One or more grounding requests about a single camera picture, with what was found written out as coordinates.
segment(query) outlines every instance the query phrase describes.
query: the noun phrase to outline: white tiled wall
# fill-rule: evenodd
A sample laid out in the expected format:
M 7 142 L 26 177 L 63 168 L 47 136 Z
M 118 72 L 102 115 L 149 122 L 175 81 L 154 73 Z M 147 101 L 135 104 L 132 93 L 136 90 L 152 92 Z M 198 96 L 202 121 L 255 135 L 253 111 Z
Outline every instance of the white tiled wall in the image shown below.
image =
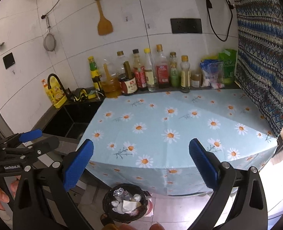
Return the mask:
M 94 0 L 60 0 L 49 14 L 50 32 L 57 40 L 54 52 L 43 48 L 47 13 L 57 0 L 1 0 L 0 40 L 0 111 L 14 132 L 27 131 L 51 106 L 41 80 L 55 72 L 65 87 L 90 87 L 87 58 L 93 55 L 99 66 L 103 59 L 117 62 L 116 52 L 123 50 L 131 61 L 132 49 L 155 51 L 162 44 L 164 52 L 187 54 L 192 68 L 200 58 L 223 48 L 238 47 L 237 19 L 226 42 L 213 34 L 205 0 L 101 0 L 105 17 L 114 32 L 99 36 L 99 12 Z M 211 0 L 210 10 L 215 31 L 225 37 L 230 11 L 225 0 Z M 200 18 L 203 34 L 172 34 L 170 18 Z M 16 64 L 5 70 L 2 57 L 13 52 Z

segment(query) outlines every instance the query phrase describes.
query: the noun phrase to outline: floral tablecloth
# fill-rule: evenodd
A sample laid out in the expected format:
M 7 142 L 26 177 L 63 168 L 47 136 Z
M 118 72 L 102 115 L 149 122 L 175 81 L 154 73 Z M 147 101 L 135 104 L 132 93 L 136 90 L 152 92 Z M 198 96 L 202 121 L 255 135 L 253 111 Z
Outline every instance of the floral tablecloth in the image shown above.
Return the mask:
M 160 92 L 105 99 L 88 125 L 87 170 L 110 187 L 132 183 L 163 195 L 208 192 L 188 152 L 197 138 L 235 168 L 261 169 L 277 141 L 263 115 L 238 90 Z

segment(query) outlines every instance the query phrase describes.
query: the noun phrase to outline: black wall switch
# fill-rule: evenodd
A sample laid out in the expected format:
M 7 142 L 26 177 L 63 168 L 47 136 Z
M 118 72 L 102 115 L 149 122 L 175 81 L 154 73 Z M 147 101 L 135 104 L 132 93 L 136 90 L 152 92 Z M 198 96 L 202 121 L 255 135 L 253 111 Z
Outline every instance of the black wall switch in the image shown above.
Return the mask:
M 172 18 L 170 23 L 173 34 L 202 34 L 201 19 Z
M 14 59 L 13 53 L 9 53 L 8 55 L 4 56 L 3 62 L 4 62 L 4 65 L 5 65 L 5 69 L 8 69 L 13 64 L 15 64 L 15 59 Z

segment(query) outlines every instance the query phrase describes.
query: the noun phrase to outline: blue gripper pad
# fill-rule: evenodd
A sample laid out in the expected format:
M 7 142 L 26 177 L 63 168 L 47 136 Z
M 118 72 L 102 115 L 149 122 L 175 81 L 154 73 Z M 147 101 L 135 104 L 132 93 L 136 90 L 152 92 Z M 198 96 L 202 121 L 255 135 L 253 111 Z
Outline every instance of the blue gripper pad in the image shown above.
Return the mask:
M 64 174 L 64 189 L 66 192 L 69 189 L 74 188 L 80 179 L 86 165 L 88 164 L 90 158 L 94 153 L 94 144 L 91 140 L 86 139 L 84 143 L 77 150 L 78 154 L 68 166 L 68 168 L 63 171 Z
M 220 170 L 218 164 L 220 163 L 217 157 L 206 151 L 202 144 L 196 139 L 189 142 L 189 154 L 193 159 L 197 170 L 199 171 L 205 185 L 215 190 L 218 186 Z
M 22 133 L 21 136 L 19 137 L 19 141 L 22 143 L 26 143 L 41 136 L 42 136 L 42 131 L 40 129 L 37 129 L 26 133 Z

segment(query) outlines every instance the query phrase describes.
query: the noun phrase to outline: black cable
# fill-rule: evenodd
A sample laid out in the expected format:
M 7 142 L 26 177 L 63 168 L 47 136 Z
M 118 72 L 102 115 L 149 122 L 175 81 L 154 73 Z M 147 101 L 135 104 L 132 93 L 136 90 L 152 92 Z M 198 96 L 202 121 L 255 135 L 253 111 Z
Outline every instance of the black cable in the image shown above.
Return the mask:
M 212 21 L 211 21 L 211 16 L 210 16 L 210 12 L 209 12 L 209 8 L 213 8 L 213 7 L 212 7 L 212 4 L 211 4 L 210 0 L 206 0 L 206 10 L 207 10 L 207 14 L 209 15 L 209 20 L 210 20 L 210 25 L 211 25 L 212 31 L 214 32 L 214 34 L 216 35 L 216 37 L 217 37 L 218 39 L 220 39 L 221 41 L 226 41 L 226 40 L 228 39 L 229 31 L 230 31 L 230 27 L 231 27 L 231 23 L 232 23 L 232 19 L 233 19 L 232 9 L 234 9 L 234 6 L 231 4 L 231 2 L 230 2 L 229 0 L 225 0 L 225 1 L 228 3 L 228 7 L 229 7 L 230 12 L 231 12 L 231 20 L 230 20 L 230 23 L 229 23 L 227 36 L 226 36 L 226 38 L 223 40 L 223 39 L 221 39 L 221 38 L 216 34 L 215 30 L 213 29 Z
M 54 9 L 54 7 L 58 4 L 59 1 L 60 1 L 60 0 L 58 0 L 58 1 L 55 3 L 55 5 L 52 7 L 52 9 L 49 10 L 49 12 L 47 12 L 45 15 L 41 16 L 41 19 L 44 19 L 44 18 L 48 15 L 48 13 L 50 13 L 50 12 Z

